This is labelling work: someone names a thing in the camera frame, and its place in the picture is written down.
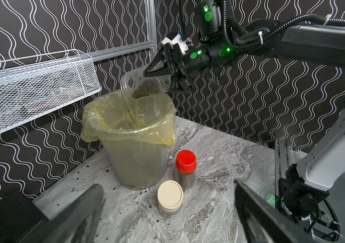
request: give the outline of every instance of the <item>gray marble surface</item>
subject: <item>gray marble surface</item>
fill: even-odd
[[[163,217],[156,193],[163,181],[174,179],[176,154],[183,149],[197,157],[195,185],[184,192],[179,214]],[[165,176],[146,192],[123,187],[104,151],[75,170],[35,204],[53,218],[92,184],[101,184],[106,202],[96,243],[246,242],[234,207],[233,181],[246,183],[264,199],[275,187],[273,149],[179,117]]]

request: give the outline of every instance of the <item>green circular label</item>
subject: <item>green circular label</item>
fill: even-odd
[[[213,13],[212,13],[212,12],[207,12],[207,13],[205,14],[205,20],[206,20],[207,22],[211,21],[212,18],[213,18]]]
[[[225,48],[219,50],[219,56],[223,57],[226,54],[227,54],[227,51],[225,50]]]
[[[190,54],[190,58],[191,58],[191,59],[194,59],[194,58],[196,58],[196,57],[197,57],[197,53],[193,52],[192,54]]]

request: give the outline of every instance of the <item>red cap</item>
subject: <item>red cap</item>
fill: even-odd
[[[193,173],[197,168],[195,154],[189,150],[182,150],[176,156],[175,166],[182,173]]]

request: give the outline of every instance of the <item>jar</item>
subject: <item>jar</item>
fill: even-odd
[[[182,187],[174,180],[167,180],[158,188],[159,211],[164,216],[174,216],[183,202]]]
[[[182,150],[176,156],[175,167],[177,168],[175,178],[182,189],[193,187],[197,168],[195,154],[189,150]]]

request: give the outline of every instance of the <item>mesh trash can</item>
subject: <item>mesh trash can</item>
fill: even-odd
[[[165,93],[131,103],[121,90],[97,97],[85,106],[81,138],[104,145],[118,180],[131,190],[158,183],[175,144],[175,107]]]

